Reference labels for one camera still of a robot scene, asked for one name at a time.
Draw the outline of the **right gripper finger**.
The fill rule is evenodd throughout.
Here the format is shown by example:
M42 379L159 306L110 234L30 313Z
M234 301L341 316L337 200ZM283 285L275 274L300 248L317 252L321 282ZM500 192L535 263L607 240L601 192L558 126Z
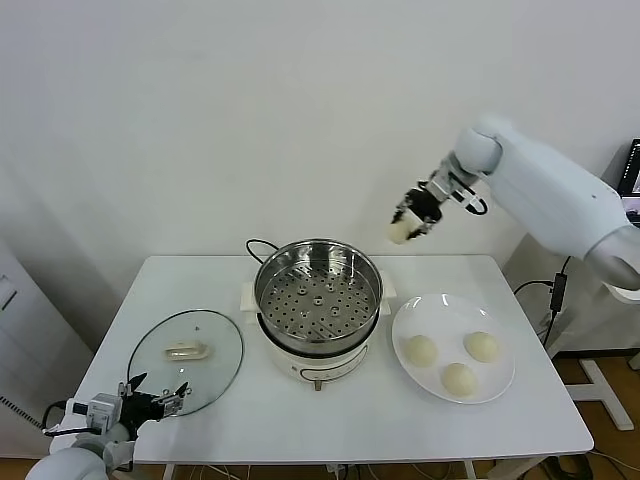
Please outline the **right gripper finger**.
M413 240L421 236L426 236L436 224L437 222L431 218L426 218L425 220L412 219L410 221L408 239Z
M403 216L411 210L411 206L413 204L412 200L413 193L411 191L404 194L400 203L396 206L391 222L399 223Z

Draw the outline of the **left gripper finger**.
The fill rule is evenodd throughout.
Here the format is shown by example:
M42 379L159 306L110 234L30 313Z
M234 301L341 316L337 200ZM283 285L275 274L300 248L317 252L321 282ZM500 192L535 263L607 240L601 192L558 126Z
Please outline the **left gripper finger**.
M138 387L142 384L142 382L147 377L147 373L141 373L139 375L131 377L126 383L120 382L118 385L118 395L121 398L128 398L132 396Z
M154 411L162 415L177 415L183 408L185 397L190 393L188 382L181 384L175 391L164 389L152 400Z

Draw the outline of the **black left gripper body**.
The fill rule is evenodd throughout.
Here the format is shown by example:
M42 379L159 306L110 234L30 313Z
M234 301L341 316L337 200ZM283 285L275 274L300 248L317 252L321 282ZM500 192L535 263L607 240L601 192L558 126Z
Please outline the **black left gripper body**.
M123 399L119 423L127 430L138 430L147 421L164 418L164 406L159 396L133 392Z

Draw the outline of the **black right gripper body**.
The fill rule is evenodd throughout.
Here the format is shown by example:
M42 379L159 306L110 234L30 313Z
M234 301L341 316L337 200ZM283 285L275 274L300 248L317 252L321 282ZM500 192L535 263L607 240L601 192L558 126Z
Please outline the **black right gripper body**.
M427 190L412 188L407 193L408 209L423 223L438 223L442 219L440 202Z

